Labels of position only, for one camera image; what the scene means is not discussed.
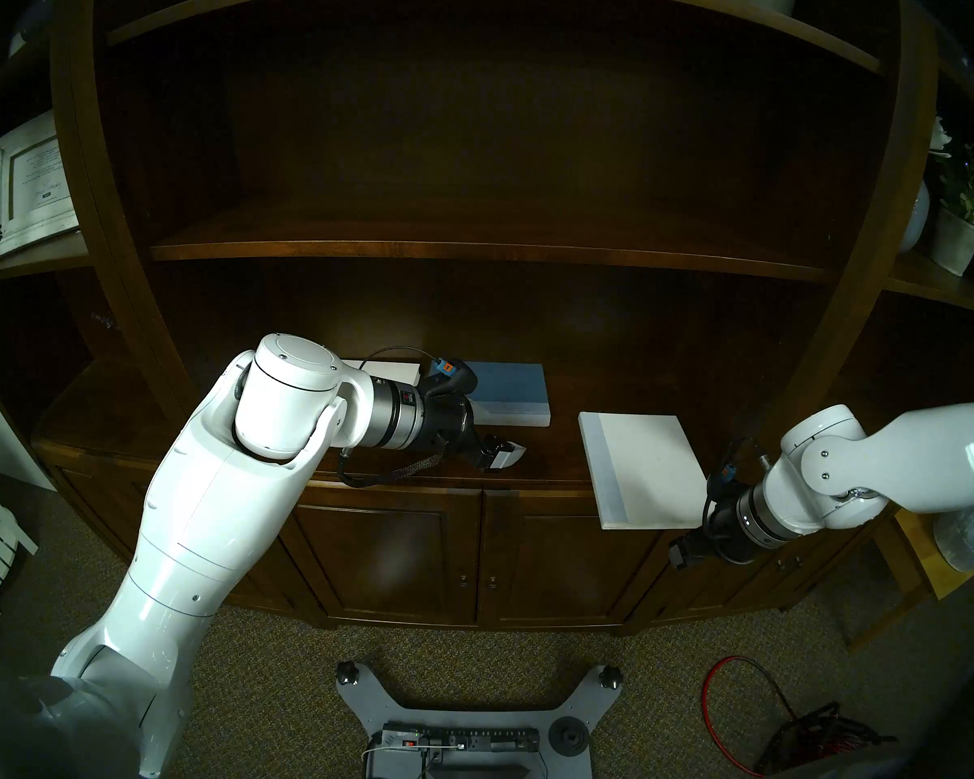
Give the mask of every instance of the black knob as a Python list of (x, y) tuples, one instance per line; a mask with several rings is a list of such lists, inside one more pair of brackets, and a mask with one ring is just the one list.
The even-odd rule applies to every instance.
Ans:
[(618, 689), (624, 683), (624, 675), (619, 667), (604, 667), (599, 671), (599, 684), (604, 690)]
[(353, 662), (339, 662), (335, 666), (335, 680), (344, 686), (357, 683), (359, 675), (360, 671)]

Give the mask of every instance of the framed certificate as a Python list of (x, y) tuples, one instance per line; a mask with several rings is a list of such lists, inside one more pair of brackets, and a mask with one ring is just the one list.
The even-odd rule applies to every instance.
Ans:
[(0, 256), (79, 227), (48, 111), (0, 137)]

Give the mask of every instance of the black cable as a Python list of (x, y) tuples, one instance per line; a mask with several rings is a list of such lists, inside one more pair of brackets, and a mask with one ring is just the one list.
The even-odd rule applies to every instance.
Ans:
[(375, 475), (375, 477), (351, 477), (346, 473), (347, 468), (347, 458), (348, 455), (344, 455), (343, 451), (339, 451), (338, 460), (335, 466), (335, 475), (339, 478), (339, 482), (350, 486), (351, 488), (371, 488), (373, 485), (384, 485), (385, 483), (392, 483), (394, 480), (403, 480), (406, 477), (411, 477), (417, 471), (422, 471), (423, 469), (431, 469), (433, 466), (439, 464), (443, 460), (443, 452), (436, 452), (430, 455), (428, 458), (423, 458), (414, 463), (408, 463), (406, 466), (402, 466), (401, 469), (394, 469), (388, 475)]
[(436, 357), (434, 357), (428, 351), (424, 351), (424, 350), (418, 348), (417, 346), (384, 346), (381, 349), (376, 349), (371, 354), (369, 354), (367, 357), (365, 357), (363, 360), (361, 360), (361, 364), (360, 364), (360, 366), (358, 367), (357, 370), (358, 371), (363, 370), (365, 364), (367, 364), (368, 361), (372, 357), (374, 357), (376, 354), (381, 354), (384, 351), (396, 351), (396, 349), (406, 349), (407, 351), (417, 351), (418, 353), (424, 354), (425, 356), (429, 357), (430, 359), (436, 360)]

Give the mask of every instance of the blue book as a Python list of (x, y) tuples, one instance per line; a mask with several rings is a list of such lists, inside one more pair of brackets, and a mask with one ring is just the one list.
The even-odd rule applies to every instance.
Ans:
[(479, 380), (469, 394), (477, 424), (547, 427), (552, 423), (545, 372), (535, 362), (467, 362)]

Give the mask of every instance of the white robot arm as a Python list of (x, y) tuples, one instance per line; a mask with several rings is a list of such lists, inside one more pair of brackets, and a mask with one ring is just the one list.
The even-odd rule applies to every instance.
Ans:
[[(181, 736), (209, 622), (274, 541), (330, 445), (433, 451), (422, 464), (455, 453), (481, 469), (522, 455), (511, 441), (474, 432), (465, 396), (476, 387), (472, 370), (461, 360), (434, 367), (414, 387), (351, 368), (311, 341), (269, 334), (231, 362), (191, 414), (148, 486), (134, 559), (112, 605), (52, 670), (105, 698), (142, 775), (159, 776)], [(345, 462), (339, 475), (348, 483), (377, 482), (350, 478)], [(63, 720), (74, 714), (66, 704)]]
[(974, 506), (974, 403), (903, 413), (869, 437), (840, 404), (795, 426), (780, 449), (755, 486), (717, 495), (720, 481), (708, 480), (715, 513), (673, 542), (676, 567), (713, 553), (746, 563), (823, 527), (863, 525), (888, 501), (916, 513)]

